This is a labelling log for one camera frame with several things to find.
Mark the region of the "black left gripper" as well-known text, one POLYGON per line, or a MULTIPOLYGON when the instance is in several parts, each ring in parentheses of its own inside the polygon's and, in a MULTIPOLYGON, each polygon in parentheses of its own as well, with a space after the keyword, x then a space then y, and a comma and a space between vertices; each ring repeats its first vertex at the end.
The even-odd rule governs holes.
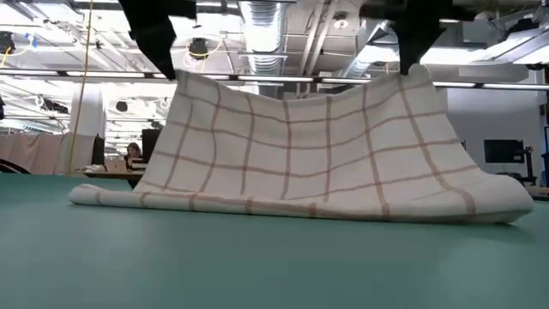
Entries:
POLYGON ((196 1, 190 0, 119 0, 133 39, 141 52, 168 80, 176 78, 171 48, 176 34, 169 16, 196 19, 196 1))

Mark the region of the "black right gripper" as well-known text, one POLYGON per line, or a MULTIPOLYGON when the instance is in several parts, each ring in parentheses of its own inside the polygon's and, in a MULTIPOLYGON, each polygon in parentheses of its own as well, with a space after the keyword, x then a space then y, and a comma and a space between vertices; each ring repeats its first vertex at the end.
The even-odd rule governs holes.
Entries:
POLYGON ((361 19, 390 20, 398 39, 400 74, 408 75, 444 29, 440 20, 473 21, 476 12, 453 0, 367 0, 359 7, 361 19))

